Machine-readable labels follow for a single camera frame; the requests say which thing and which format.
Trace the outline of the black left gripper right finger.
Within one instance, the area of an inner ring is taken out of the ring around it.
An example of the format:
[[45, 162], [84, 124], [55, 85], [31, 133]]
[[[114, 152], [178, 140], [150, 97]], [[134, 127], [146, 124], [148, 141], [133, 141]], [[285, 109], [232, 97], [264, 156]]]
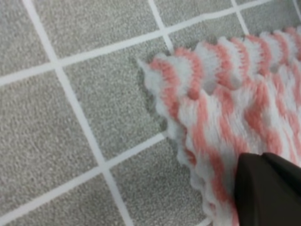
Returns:
[[262, 158], [291, 187], [301, 186], [301, 168], [273, 153], [264, 153]]

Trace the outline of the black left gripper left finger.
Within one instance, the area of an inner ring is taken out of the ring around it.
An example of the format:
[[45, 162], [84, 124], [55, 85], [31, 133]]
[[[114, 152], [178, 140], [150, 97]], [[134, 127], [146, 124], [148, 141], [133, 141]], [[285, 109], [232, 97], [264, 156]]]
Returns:
[[240, 155], [234, 196], [241, 226], [301, 224], [301, 187], [287, 184], [261, 155]]

